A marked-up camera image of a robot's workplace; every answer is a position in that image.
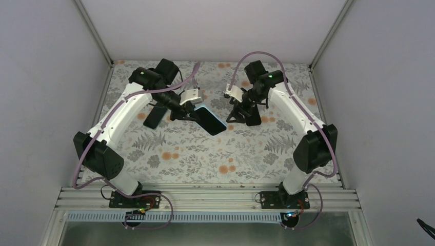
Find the phone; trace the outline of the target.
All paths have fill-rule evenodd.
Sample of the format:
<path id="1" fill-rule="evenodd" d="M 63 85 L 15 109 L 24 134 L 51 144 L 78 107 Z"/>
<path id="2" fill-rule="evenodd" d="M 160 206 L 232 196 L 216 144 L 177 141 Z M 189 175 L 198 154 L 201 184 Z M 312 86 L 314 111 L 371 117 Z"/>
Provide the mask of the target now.
<path id="1" fill-rule="evenodd" d="M 156 129 L 167 111 L 168 109 L 163 106 L 153 107 L 153 109 L 150 111 L 149 115 L 146 117 L 145 121 L 143 122 L 143 126 L 148 127 L 150 129 Z"/>
<path id="2" fill-rule="evenodd" d="M 216 136 L 227 130 L 226 124 L 204 105 L 199 106 L 194 111 L 197 115 L 196 123 L 211 136 Z"/>

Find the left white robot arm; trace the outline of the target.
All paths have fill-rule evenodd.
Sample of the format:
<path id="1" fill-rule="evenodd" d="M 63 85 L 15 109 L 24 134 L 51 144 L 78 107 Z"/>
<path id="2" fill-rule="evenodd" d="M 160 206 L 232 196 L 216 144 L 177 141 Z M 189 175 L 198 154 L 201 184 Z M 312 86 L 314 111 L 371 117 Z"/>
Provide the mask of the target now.
<path id="1" fill-rule="evenodd" d="M 124 159 L 115 148 L 135 116 L 153 101 L 169 109 L 173 119 L 198 120 L 193 105 L 195 99 L 182 101 L 176 90 L 194 81 L 200 65 L 196 63 L 191 74 L 174 86 L 171 83 L 180 69 L 172 61 L 162 59 L 155 68 L 136 68 L 107 114 L 86 133 L 77 132 L 74 136 L 79 160 L 73 175 L 73 188 L 80 190 L 102 180 L 122 195 L 127 206 L 139 206 L 143 200 L 141 183 L 130 176 L 124 167 Z"/>

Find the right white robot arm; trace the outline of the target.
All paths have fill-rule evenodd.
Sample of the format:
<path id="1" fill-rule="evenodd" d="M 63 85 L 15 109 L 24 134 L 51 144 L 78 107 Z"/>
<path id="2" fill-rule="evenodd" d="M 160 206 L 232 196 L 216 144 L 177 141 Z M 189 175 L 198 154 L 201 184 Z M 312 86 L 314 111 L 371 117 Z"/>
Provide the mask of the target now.
<path id="1" fill-rule="evenodd" d="M 226 121 L 252 125 L 260 119 L 256 106 L 273 103 L 290 120 L 293 128 L 302 134 L 293 152 L 297 170 L 290 172 L 279 184 L 275 195 L 279 205 L 289 209 L 302 199 L 310 180 L 321 174 L 318 169 L 336 161 L 338 130 L 309 111 L 291 88 L 284 69 L 268 72 L 257 60 L 249 63 L 244 71 L 252 87 L 246 90 L 233 81 L 227 84 L 224 96 L 233 108 Z"/>

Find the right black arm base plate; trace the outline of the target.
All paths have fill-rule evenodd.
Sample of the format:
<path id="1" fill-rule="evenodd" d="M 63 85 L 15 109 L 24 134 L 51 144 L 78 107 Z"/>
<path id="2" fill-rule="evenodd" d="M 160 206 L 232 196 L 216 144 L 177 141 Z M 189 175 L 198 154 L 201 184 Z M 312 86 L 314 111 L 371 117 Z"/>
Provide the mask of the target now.
<path id="1" fill-rule="evenodd" d="M 310 209 L 308 193 L 305 191 L 294 195 L 279 191 L 262 191 L 259 195 L 262 209 Z"/>

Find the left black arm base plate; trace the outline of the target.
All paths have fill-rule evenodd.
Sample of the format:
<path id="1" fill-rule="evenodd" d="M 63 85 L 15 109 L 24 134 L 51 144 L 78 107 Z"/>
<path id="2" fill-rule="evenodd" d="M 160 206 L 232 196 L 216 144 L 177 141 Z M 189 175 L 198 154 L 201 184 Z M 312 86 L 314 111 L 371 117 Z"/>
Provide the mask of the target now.
<path id="1" fill-rule="evenodd" d="M 122 209 L 158 209 L 160 206 L 160 191 L 143 191 L 146 196 L 139 198 L 127 198 L 119 192 L 112 192 L 109 208 Z"/>

